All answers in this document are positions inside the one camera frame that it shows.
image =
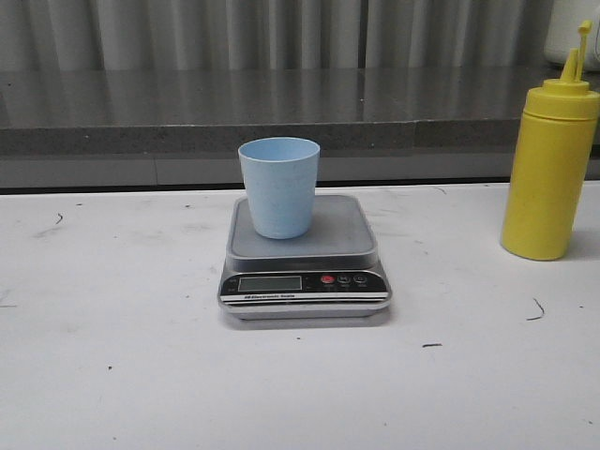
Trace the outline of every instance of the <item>yellow squeeze bottle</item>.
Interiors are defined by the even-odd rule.
[[[600,112],[600,95],[581,80],[591,28],[581,24],[561,78],[531,89],[521,117],[502,246],[531,260],[561,258],[573,230]]]

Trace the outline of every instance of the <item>white container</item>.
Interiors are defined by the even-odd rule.
[[[600,70],[600,0],[554,0],[544,46],[544,56],[550,63],[563,65],[569,50],[579,46],[578,35],[573,30],[585,20],[592,21],[585,68]]]

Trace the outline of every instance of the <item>red button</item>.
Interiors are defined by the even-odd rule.
[[[331,275],[323,275],[321,277],[321,281],[325,284],[331,284],[334,281],[336,281],[335,277],[332,277]]]

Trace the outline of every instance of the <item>scale display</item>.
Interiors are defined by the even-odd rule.
[[[302,277],[240,277],[240,293],[301,291]]]

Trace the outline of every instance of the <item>black mark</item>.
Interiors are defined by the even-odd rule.
[[[528,321],[537,321],[538,319],[541,319],[541,318],[543,318],[543,317],[546,315],[546,312],[544,311],[544,307],[542,307],[542,306],[540,305],[540,302],[538,302],[538,301],[537,301],[537,298],[535,298],[535,297],[534,297],[534,298],[533,298],[533,301],[534,301],[534,302],[535,302],[535,304],[536,304],[536,305],[537,305],[537,306],[538,306],[538,307],[539,307],[539,308],[542,310],[542,314],[540,314],[540,315],[539,315],[539,316],[537,316],[537,317],[531,317],[531,318],[527,319]]]

